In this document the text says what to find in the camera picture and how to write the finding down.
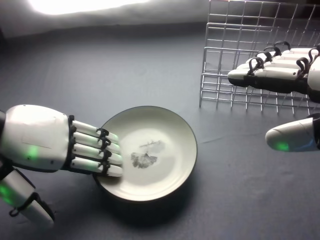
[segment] robotic hand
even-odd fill
[[[47,107],[17,105],[6,113],[0,111],[0,198],[13,207],[9,215],[21,213],[45,227],[55,220],[35,186],[13,166],[45,173],[67,170],[121,177],[118,141],[103,128]]]
[[[320,150],[320,113],[270,129],[265,141],[272,149],[284,152]]]

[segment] white plate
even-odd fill
[[[197,158],[197,142],[187,122],[161,107],[125,110],[103,125],[118,135],[123,177],[97,177],[111,194],[129,201],[162,198],[180,187]]]

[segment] wire basket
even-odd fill
[[[312,114],[319,110],[307,95],[271,92],[229,83],[228,72],[277,41],[293,48],[320,43],[320,21],[315,17],[320,5],[244,0],[210,0],[205,32],[199,106],[203,100],[292,109]]]

